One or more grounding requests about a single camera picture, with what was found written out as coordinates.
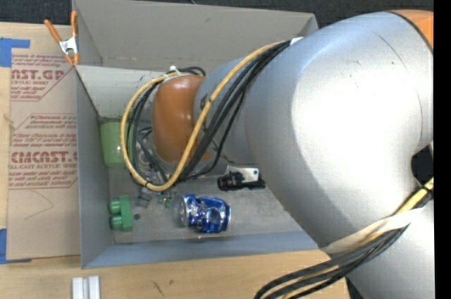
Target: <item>cable bundle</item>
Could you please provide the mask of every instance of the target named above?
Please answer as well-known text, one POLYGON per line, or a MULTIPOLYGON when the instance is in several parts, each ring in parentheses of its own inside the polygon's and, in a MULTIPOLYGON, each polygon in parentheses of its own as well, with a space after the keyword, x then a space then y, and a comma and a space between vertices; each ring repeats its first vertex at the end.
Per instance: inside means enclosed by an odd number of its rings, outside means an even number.
MULTIPOLYGON (((418 189, 397 211, 401 214, 423 207, 433 197, 433 178, 418 189)), ((360 265, 386 251, 408 226, 370 236, 357 248, 334 257, 327 262, 281 276, 263 286, 254 299, 303 298, 344 278, 360 265)))
POLYGON ((210 170, 215 167, 217 164, 219 157, 221 155, 221 150, 224 145, 224 142, 226 141, 227 134, 231 129, 231 126, 233 124, 233 121, 235 120, 238 111, 240 110, 240 107, 242 105, 242 102, 245 98, 245 93, 247 91, 247 88, 249 87, 249 84, 255 79, 255 77, 258 76, 260 71, 274 58, 276 57, 282 50, 284 50, 286 47, 290 45, 290 41, 270 44, 268 46, 262 47, 249 56, 245 57, 239 64, 237 64, 225 77, 222 79, 222 81, 218 84, 216 89, 212 92, 209 100, 205 104, 204 108, 202 109, 201 114, 199 115, 199 118, 197 119, 196 125, 194 126, 194 130, 192 131, 191 137, 188 140, 187 146, 185 148, 185 151, 183 152, 182 158, 177 165, 174 173, 170 178, 167 178, 166 175, 163 172, 163 169, 159 166, 159 163, 157 160, 155 160, 150 152, 148 150, 144 151, 144 154, 146 155, 147 160, 149 161, 149 165, 151 168, 156 169, 161 176, 163 177, 164 183, 162 185, 154 185, 153 183, 149 182, 147 179, 143 178, 142 173, 140 172, 137 161, 136 161, 136 149, 134 150, 133 155, 133 163, 130 161, 130 158, 128 157, 127 147, 125 145, 126 139, 130 134, 130 127, 132 124, 129 125, 129 129, 126 130, 128 118, 130 115, 130 112, 132 113, 130 121, 134 123, 133 128, 133 142, 136 140, 140 141, 138 139, 137 135, 137 126, 140 120, 140 115, 142 113, 142 110, 144 108, 145 102, 148 100, 150 94, 155 90, 157 85, 162 83, 167 78, 175 77, 177 75, 180 75, 182 73, 188 73, 193 74, 193 71, 198 70, 201 71, 202 74, 204 74, 204 71, 200 68, 186 68, 185 70, 178 70, 178 71, 170 71, 169 73, 158 77, 143 87, 141 87, 135 95, 132 97, 130 102, 128 103, 122 121, 121 121, 121 147, 122 147, 122 154, 125 161, 125 165, 127 166, 128 170, 130 171, 133 179, 139 183, 140 185, 145 186, 146 188, 153 190, 153 191, 165 191, 172 187, 176 182, 178 181, 186 181, 191 178, 198 178, 202 175, 205 175, 206 173, 210 172, 210 170), (192 159, 188 162, 188 156, 191 152, 191 149, 194 146, 194 143, 197 139, 197 135, 199 134, 202 125, 204 124, 206 120, 206 115, 211 109, 212 104, 215 102, 215 100, 218 98, 220 93, 224 91, 226 85, 235 77, 236 79, 233 81, 233 83, 230 85, 230 88, 225 92, 224 98, 221 100, 220 104, 218 105, 218 108, 211 119, 209 127, 206 129, 204 137, 202 138, 201 142, 199 143, 195 153, 193 154, 192 159), (226 127, 225 133, 220 141, 218 151, 216 153, 216 158, 214 159, 213 164, 206 170, 200 173, 192 174, 194 171, 196 165, 199 163, 200 158, 205 153, 206 149, 212 142, 215 134, 217 133, 218 129, 220 128, 221 124, 225 121, 226 116, 229 114, 232 107, 236 105, 235 110, 230 117, 230 120, 228 122, 228 125, 226 127))

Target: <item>metal clamp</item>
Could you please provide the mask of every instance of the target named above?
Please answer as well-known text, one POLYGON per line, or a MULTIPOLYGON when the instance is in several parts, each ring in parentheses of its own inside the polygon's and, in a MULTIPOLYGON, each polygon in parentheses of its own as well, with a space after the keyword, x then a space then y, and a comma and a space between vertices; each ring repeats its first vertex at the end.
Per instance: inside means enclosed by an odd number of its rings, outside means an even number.
POLYGON ((55 30, 55 27, 49 20, 44 20, 44 24, 50 31, 51 36, 59 44, 61 51, 66 56, 67 62, 71 65, 78 65, 80 62, 80 53, 78 52, 78 24, 77 24, 77 12, 73 11, 70 15, 70 26, 72 27, 72 37, 63 41, 60 35, 55 30), (69 56, 69 51, 73 51, 73 58, 69 56))

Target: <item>yellow cable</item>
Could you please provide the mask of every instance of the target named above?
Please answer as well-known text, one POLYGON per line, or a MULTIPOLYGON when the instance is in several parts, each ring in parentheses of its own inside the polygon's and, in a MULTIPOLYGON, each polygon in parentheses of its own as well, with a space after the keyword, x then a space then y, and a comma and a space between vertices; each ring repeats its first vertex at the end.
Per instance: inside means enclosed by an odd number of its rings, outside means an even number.
POLYGON ((169 189, 177 181, 179 175, 181 174, 183 168, 185 167, 186 162, 188 160, 188 157, 190 155, 191 149, 194 146, 194 143, 196 142, 197 135, 199 134, 199 131, 202 128, 202 124, 205 121, 206 115, 210 111, 211 105, 216 100, 216 98, 219 96, 221 91, 224 89, 224 87, 227 85, 227 83, 230 82, 230 80, 233 78, 233 76, 235 76, 237 74, 237 72, 239 70, 241 70, 241 68, 246 66, 250 61, 255 59, 261 53, 265 52, 267 49, 270 49, 271 47, 275 46, 277 43, 280 43, 280 42, 275 42, 273 44, 268 44, 267 46, 262 47, 260 49, 257 49, 256 51, 252 52, 249 56, 247 56, 243 60, 241 60, 241 62, 239 62, 227 74, 227 76, 224 77, 224 79, 219 83, 219 85, 216 87, 216 89, 211 94, 208 102, 205 104, 204 108, 202 109, 202 112, 199 115, 199 118, 197 119, 196 125, 194 126, 194 130, 192 131, 190 139, 188 140, 188 144, 187 144, 187 146, 185 148, 185 151, 183 152, 183 155, 182 155, 182 158, 180 159, 180 162, 177 165, 177 168, 175 169, 175 171, 174 171, 173 175, 171 176, 171 178, 167 182, 165 182, 163 185, 153 185, 153 184, 147 182, 145 179, 143 179, 143 177, 141 177, 141 175, 139 175, 138 172, 136 172, 135 168, 133 167, 133 165, 131 164, 131 162, 130 162, 130 160, 128 158, 127 147, 125 145, 125 127, 126 127, 126 123, 127 123, 127 119, 128 119, 128 115, 130 113, 130 110, 133 107, 133 104, 138 99, 138 97, 145 90, 147 90, 149 87, 151 87, 152 85, 155 85, 156 83, 159 83, 162 80, 165 80, 166 77, 173 77, 174 75, 178 75, 178 73, 171 73, 169 75, 161 76, 159 78, 156 78, 155 80, 150 81, 146 85, 142 86, 135 93, 135 95, 132 97, 132 99, 128 103, 127 108, 125 109, 124 115, 122 117, 122 121, 121 121, 121 136, 120 136, 120 138, 121 138, 122 155, 123 155, 123 158, 124 158, 124 161, 125 161, 125 165, 127 166, 128 170, 132 174, 133 178, 139 184, 141 184, 141 185, 145 186, 146 188, 148 188, 150 190, 153 190, 153 191, 164 191, 164 190, 169 189))

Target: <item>cardboard sheet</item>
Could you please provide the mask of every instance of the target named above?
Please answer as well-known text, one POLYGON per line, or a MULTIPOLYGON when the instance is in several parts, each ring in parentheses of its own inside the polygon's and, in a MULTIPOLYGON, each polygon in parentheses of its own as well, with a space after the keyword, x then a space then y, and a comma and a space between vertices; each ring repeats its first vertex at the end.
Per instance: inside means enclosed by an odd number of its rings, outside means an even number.
MULTIPOLYGON (((70 36, 69 27, 56 29, 70 36)), ((78 254, 75 70, 44 25, 1 23, 0 37, 30 41, 12 50, 9 72, 6 259, 78 254)))

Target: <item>orange clip handle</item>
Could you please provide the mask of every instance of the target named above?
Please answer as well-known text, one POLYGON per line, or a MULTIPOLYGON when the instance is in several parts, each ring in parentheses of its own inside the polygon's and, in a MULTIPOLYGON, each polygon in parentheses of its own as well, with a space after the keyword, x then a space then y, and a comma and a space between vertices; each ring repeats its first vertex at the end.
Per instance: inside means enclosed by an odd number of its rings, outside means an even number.
POLYGON ((55 27, 51 24, 49 20, 44 20, 44 24, 47 26, 47 28, 50 31, 51 36, 54 38, 54 40, 59 43, 61 42, 61 37, 59 37, 59 34, 55 30, 55 27))
POLYGON ((75 63, 76 65, 78 65, 78 64, 80 63, 80 53, 75 52, 75 53, 73 54, 73 58, 74 58, 74 63, 75 63))
POLYGON ((72 58, 68 55, 68 54, 66 54, 66 61, 73 67, 73 61, 72 61, 72 58))
POLYGON ((72 11, 70 15, 70 25, 72 26, 72 37, 78 36, 77 12, 72 11))

